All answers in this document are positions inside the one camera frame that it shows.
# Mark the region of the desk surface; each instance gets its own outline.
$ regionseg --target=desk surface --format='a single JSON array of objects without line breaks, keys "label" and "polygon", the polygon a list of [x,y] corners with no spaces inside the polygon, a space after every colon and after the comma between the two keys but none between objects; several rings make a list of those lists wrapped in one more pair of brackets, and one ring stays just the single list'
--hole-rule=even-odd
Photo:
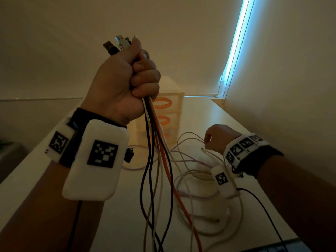
[{"label": "desk surface", "polygon": [[[191,131],[203,137],[206,129],[213,124],[226,124],[241,133],[248,132],[229,114],[213,103],[209,97],[184,98],[180,134]],[[130,132],[129,144],[136,144],[135,122],[131,122],[128,129]],[[15,210],[27,197],[50,163],[50,159],[44,155],[44,149],[47,147],[52,135],[53,131],[51,131],[7,179],[0,184],[0,229],[5,226]],[[205,155],[200,150],[201,147],[202,143],[189,140],[183,143],[180,149],[209,165],[216,165],[216,160]],[[146,150],[140,148],[135,148],[134,150],[135,157],[129,166],[132,168],[144,166],[147,158]],[[175,153],[174,156],[176,156],[178,160],[180,159],[178,154]],[[190,168],[196,166],[196,163],[190,163]],[[99,228],[91,248],[92,252],[142,250],[145,229],[145,219],[141,213],[139,204],[139,188],[142,175],[143,171],[121,171],[116,193],[105,203]],[[175,177],[178,175],[175,166],[173,166],[173,175]],[[245,176],[243,179],[236,179],[236,183],[238,187],[244,187],[252,191],[262,201],[284,240],[296,237],[296,234],[277,213],[254,178]],[[204,184],[195,182],[195,180],[190,180],[190,184],[191,190],[194,192],[204,193],[204,191],[213,189],[208,186],[204,188]],[[157,224],[157,232],[160,237],[162,237],[166,227],[170,205],[170,189],[166,176],[164,176],[162,198]],[[244,205],[244,220],[239,231],[228,242],[223,243],[211,251],[238,252],[279,242],[271,223],[259,203],[244,191],[241,192],[241,198]],[[183,199],[183,201],[190,211],[188,199]],[[147,185],[144,188],[145,209],[148,209],[149,202],[149,186]],[[196,214],[207,214],[216,217],[224,217],[226,215],[223,210],[226,206],[229,206],[231,212],[231,221],[228,228],[224,233],[216,237],[201,236],[203,250],[215,241],[230,235],[230,232],[232,232],[238,223],[241,212],[237,198],[226,201],[218,196],[210,202],[195,202],[194,207]],[[210,232],[216,229],[216,227],[211,226],[202,226],[202,228]],[[190,231],[182,224],[176,213],[176,208],[174,208],[170,229],[164,242],[165,251],[188,251],[189,245]]]}]

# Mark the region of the bright light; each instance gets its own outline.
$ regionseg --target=bright light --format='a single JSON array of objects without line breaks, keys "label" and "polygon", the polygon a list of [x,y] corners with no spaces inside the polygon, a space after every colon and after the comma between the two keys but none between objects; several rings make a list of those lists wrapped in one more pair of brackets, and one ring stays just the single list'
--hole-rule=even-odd
[{"label": "bright light", "polygon": [[219,95],[225,93],[224,92],[225,84],[228,83],[229,80],[232,78],[237,60],[239,58],[240,49],[245,37],[245,31],[250,19],[250,14],[252,12],[253,5],[254,0],[243,0],[243,5],[241,6],[241,11],[236,27],[236,32],[234,33],[229,58],[227,60],[223,75],[221,76],[221,79],[218,82],[218,86],[220,84],[222,85],[221,93],[219,92]]}]

